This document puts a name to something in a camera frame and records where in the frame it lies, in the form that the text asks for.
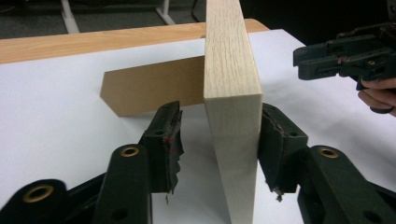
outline table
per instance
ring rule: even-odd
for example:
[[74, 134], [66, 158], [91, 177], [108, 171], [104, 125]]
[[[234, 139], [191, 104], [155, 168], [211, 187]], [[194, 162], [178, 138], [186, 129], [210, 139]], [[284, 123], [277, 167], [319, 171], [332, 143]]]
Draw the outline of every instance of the table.
[[[269, 30], [253, 19], [245, 20], [247, 31]], [[188, 23], [72, 35], [50, 35], [0, 40], [0, 63], [15, 63], [66, 55], [126, 49], [146, 45], [198, 39], [205, 23]]]

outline wood grain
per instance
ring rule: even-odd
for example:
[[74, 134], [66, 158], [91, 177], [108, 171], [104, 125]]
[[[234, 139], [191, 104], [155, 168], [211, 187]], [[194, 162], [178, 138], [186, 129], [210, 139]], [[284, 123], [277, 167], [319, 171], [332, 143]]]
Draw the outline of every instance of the wood grain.
[[231, 221], [252, 223], [262, 88], [238, 0], [207, 0], [204, 98]]
[[[268, 30], [255, 20], [245, 20], [249, 32]], [[201, 38], [205, 23], [156, 26], [75, 35], [50, 35], [0, 40], [0, 63], [125, 49]]]

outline wooden block top face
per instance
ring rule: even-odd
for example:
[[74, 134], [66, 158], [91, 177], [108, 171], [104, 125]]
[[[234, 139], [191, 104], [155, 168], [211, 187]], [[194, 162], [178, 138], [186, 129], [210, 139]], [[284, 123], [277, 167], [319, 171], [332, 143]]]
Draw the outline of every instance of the wooden block top face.
[[262, 94], [239, 2], [209, 0], [206, 8], [204, 97]]

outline brown cardboard piece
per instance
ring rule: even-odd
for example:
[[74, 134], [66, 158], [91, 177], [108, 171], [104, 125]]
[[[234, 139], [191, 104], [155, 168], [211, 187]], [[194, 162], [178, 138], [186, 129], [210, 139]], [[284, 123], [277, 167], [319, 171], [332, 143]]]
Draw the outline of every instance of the brown cardboard piece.
[[101, 97], [119, 116], [157, 110], [173, 101], [204, 102], [204, 56], [105, 72]]

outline white table surface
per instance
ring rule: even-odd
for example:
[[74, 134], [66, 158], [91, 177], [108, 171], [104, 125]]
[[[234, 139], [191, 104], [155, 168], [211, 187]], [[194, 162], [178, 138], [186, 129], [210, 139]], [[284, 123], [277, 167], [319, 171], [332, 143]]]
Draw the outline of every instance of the white table surface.
[[[309, 146], [344, 151], [368, 180], [396, 191], [396, 118], [371, 112], [350, 78], [299, 80], [292, 51], [302, 44], [286, 32], [249, 38], [264, 102], [307, 133]], [[154, 113], [118, 118], [99, 96], [105, 71], [204, 55], [204, 48], [199, 39], [1, 64], [0, 206], [38, 179], [71, 189], [105, 172], [114, 149], [137, 143]], [[230, 223], [205, 108], [182, 109], [179, 183], [168, 205], [164, 194], [153, 195], [154, 223]], [[259, 166], [254, 223], [303, 223], [296, 196], [278, 203]]]

